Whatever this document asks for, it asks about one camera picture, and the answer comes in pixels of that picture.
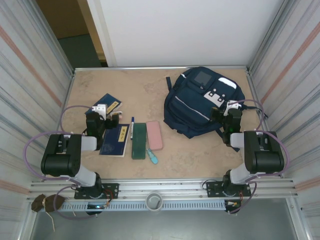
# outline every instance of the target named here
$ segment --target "metal wall panel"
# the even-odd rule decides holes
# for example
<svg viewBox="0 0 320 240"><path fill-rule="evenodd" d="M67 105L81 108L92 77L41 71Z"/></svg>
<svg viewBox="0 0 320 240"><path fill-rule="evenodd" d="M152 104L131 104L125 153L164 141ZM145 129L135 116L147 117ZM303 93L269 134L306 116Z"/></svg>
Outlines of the metal wall panel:
<svg viewBox="0 0 320 240"><path fill-rule="evenodd" d="M291 2L251 66L267 124L290 151L293 178L315 238L320 236L320 1Z"/></svg>
<svg viewBox="0 0 320 240"><path fill-rule="evenodd" d="M31 181L22 151L32 136L56 130L73 76L33 1L0 2L0 239L16 239ZM31 144L36 170L48 138Z"/></svg>

